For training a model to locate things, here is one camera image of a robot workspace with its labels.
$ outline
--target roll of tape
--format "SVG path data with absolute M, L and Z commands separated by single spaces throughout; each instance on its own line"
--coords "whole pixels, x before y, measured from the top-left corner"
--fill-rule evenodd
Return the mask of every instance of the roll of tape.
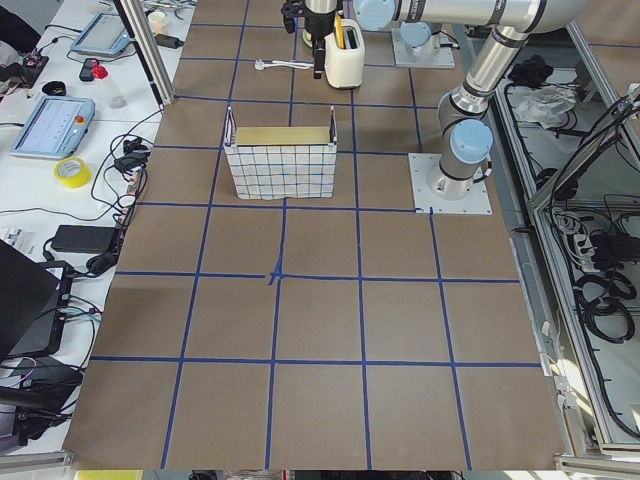
M 91 180 L 89 167 L 79 157 L 60 160 L 53 169 L 55 177 L 69 188 L 78 188 Z

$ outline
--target red cap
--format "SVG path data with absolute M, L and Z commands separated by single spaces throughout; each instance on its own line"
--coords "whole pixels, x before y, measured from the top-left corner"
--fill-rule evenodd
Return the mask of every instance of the red cap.
M 109 75 L 107 69 L 98 64 L 95 60 L 93 61 L 93 69 L 91 69 L 91 73 L 93 74 L 93 78 L 97 78 L 98 80 L 102 80 Z

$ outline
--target person's sleeve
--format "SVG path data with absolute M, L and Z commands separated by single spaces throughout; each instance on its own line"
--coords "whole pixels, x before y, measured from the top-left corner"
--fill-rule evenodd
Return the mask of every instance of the person's sleeve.
M 8 43 L 21 53 L 32 51 L 40 34 L 17 15 L 0 7 L 0 41 Z

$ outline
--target basket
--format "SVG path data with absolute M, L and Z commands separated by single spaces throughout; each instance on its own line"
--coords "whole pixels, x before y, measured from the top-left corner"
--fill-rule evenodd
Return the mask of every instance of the basket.
M 328 127 L 238 127 L 227 110 L 224 151 L 241 199 L 331 197 L 337 142 L 333 107 Z

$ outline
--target white mounting plate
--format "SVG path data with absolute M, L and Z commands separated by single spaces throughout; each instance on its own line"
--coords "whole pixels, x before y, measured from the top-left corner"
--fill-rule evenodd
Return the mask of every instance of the white mounting plate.
M 445 200 L 431 191 L 427 185 L 427 174 L 440 161 L 441 155 L 432 153 L 410 153 L 409 169 L 413 204 L 416 213 L 453 213 L 458 215 L 491 215 L 491 203 L 487 187 L 476 183 L 462 200 Z
M 432 39 L 430 41 L 441 41 L 442 39 L 448 40 L 447 37 L 441 33 L 438 35 L 438 39 Z M 397 67 L 450 69 L 456 66 L 451 47 L 441 47 L 437 50 L 425 48 L 422 54 L 412 57 L 409 55 L 409 52 L 407 52 L 407 47 L 404 40 L 402 40 L 399 28 L 391 29 L 391 41 L 393 43 L 393 54 Z

